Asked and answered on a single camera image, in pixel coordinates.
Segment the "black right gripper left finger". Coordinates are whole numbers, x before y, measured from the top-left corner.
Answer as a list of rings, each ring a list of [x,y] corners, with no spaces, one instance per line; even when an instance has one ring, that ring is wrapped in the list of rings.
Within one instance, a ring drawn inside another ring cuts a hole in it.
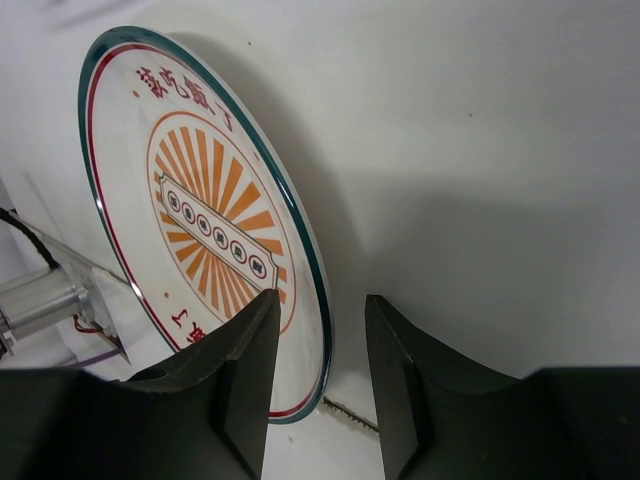
[[[257,479],[279,339],[266,290],[126,381],[69,368],[1,374],[5,479]]]

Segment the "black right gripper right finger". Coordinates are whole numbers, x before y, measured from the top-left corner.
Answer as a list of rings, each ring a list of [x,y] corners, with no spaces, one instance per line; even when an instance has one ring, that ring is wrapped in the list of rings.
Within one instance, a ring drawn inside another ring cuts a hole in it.
[[[367,352],[389,479],[635,479],[639,371],[541,369],[517,379],[366,299]]]

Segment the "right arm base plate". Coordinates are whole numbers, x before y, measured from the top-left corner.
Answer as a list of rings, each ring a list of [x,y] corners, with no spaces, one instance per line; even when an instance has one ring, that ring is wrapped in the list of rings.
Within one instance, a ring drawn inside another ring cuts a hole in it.
[[[68,240],[30,175],[2,175],[1,263],[16,271],[1,277],[1,367],[123,379],[134,366],[108,306],[119,281]]]

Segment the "white plate orange sunburst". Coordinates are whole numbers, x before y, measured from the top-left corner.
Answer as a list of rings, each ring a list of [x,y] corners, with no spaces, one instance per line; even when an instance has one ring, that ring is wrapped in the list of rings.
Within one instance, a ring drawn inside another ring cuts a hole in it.
[[[188,348],[274,291],[270,419],[307,417],[333,353],[328,282],[302,201],[250,111],[195,53],[132,25],[89,48],[77,111],[102,227],[166,346]]]

